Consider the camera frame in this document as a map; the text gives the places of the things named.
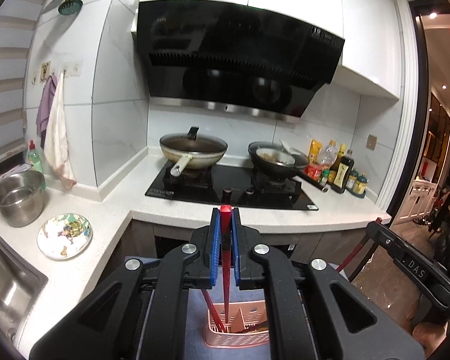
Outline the person's right hand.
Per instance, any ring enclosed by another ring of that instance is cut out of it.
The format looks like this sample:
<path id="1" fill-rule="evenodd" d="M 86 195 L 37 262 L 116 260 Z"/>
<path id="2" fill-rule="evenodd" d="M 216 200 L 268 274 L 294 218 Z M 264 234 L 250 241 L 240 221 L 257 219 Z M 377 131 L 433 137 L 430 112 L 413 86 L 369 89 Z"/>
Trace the person's right hand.
<path id="1" fill-rule="evenodd" d="M 447 328 L 447 322 L 444 325 L 421 322 L 415 326 L 412 336 L 423 346 L 426 359 L 446 339 Z"/>

